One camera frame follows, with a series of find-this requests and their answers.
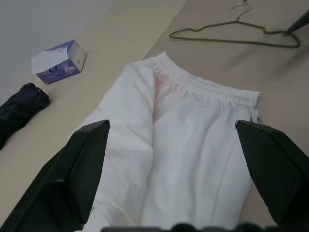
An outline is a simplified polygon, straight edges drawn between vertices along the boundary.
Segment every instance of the green hanger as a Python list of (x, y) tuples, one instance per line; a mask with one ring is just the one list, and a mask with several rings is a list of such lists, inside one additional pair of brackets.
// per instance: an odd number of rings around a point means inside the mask
[[(202, 27), (200, 29), (185, 28), (185, 29), (182, 29), (182, 30), (174, 31), (173, 33), (171, 33), (169, 35), (169, 37), (171, 39), (179, 39), (179, 40), (210, 41), (210, 42), (235, 43), (235, 44), (242, 44), (243, 43), (243, 44), (256, 44), (256, 45), (271, 46), (271, 47), (284, 47), (284, 48), (298, 48), (301, 45), (300, 39), (295, 34), (293, 34), (292, 32), (285, 31), (285, 30), (268, 31), (268, 30), (266, 30), (262, 26), (239, 21), (239, 18), (242, 15), (244, 15), (245, 13), (249, 12), (252, 9), (251, 5), (244, 3), (244, 4), (238, 4), (236, 6), (233, 6), (233, 7), (229, 8), (229, 10), (232, 10), (235, 7), (244, 6), (244, 5), (245, 6), (249, 6), (249, 9), (246, 10), (245, 12), (241, 13), (240, 16), (235, 21), (212, 24), (212, 25), (204, 26), (204, 27)], [(202, 30), (204, 30), (206, 28), (213, 28), (213, 27), (217, 27), (217, 26), (221, 26), (221, 25), (227, 25), (227, 24), (242, 24), (242, 25), (246, 25), (246, 26), (249, 26), (249, 27), (253, 27), (253, 28), (259, 28), (259, 29), (262, 29), (263, 33), (267, 34), (267, 35), (285, 34), (285, 35), (291, 36), (297, 42), (297, 44), (296, 45), (283, 45), (283, 44), (274, 44), (274, 43), (272, 43), (272, 44), (271, 43), (263, 43), (263, 42), (257, 42), (257, 41), (220, 40), (220, 39), (188, 38), (188, 37), (176, 36), (176, 35), (180, 34), (181, 32), (184, 32), (184, 31), (189, 31), (190, 30), (190, 31), (193, 31), (193, 32), (199, 32), (199, 31), (202, 31)]]

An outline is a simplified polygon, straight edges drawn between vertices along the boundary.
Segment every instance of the beige table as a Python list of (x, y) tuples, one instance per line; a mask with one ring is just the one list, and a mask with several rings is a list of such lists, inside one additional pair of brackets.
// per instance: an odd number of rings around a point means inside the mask
[[(246, 10), (229, 7), (239, 0), (188, 0), (147, 57), (163, 51), (190, 73), (218, 84), (262, 92), (257, 108), (265, 124), (285, 132), (309, 154), (309, 27), (296, 34), (302, 41), (298, 49), (257, 45), (189, 42), (170, 40), (169, 34), (183, 28), (232, 21)], [(240, 20), (265, 26), (268, 30), (287, 29), (307, 9), (306, 0), (248, 1), (253, 9)], [(258, 29), (228, 25), (186, 36), (275, 41), (294, 43), (282, 36), (263, 36)], [(252, 188), (244, 205), (241, 221), (260, 225), (274, 224), (256, 188)]]
[(51, 104), (0, 151), (0, 225), (41, 167), (95, 109), (124, 66), (145, 57), (184, 3), (121, 0), (77, 38), (87, 54), (81, 74), (48, 86), (34, 77)]

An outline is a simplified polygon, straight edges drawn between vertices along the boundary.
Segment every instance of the folded fabric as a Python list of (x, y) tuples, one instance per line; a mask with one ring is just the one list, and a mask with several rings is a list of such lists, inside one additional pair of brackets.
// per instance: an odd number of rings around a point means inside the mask
[(0, 106), (0, 149), (12, 133), (23, 128), (48, 103), (48, 95), (29, 83)]
[(258, 95), (196, 77), (165, 53), (128, 65), (83, 123), (111, 123), (84, 231), (123, 218), (234, 228), (252, 182), (234, 125), (256, 121)]

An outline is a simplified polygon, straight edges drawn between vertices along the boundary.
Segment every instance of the white wall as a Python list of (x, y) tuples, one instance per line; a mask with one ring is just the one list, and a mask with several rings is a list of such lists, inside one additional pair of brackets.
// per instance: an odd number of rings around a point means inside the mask
[(0, 105), (31, 81), (31, 58), (75, 39), (117, 0), (1, 0)]

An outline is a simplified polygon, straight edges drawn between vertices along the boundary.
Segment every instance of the purple tissue box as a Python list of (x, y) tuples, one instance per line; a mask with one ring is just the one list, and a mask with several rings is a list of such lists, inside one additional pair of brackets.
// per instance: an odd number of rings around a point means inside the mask
[(31, 60), (32, 74), (49, 84), (80, 73), (86, 54), (72, 40), (36, 55)]

